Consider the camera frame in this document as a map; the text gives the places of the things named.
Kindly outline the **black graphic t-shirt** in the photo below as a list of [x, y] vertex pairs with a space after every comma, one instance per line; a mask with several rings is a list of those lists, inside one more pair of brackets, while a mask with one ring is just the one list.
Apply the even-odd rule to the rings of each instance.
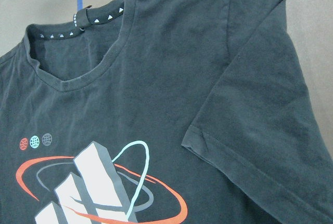
[[1, 57], [1, 223], [332, 223], [286, 0], [113, 0]]

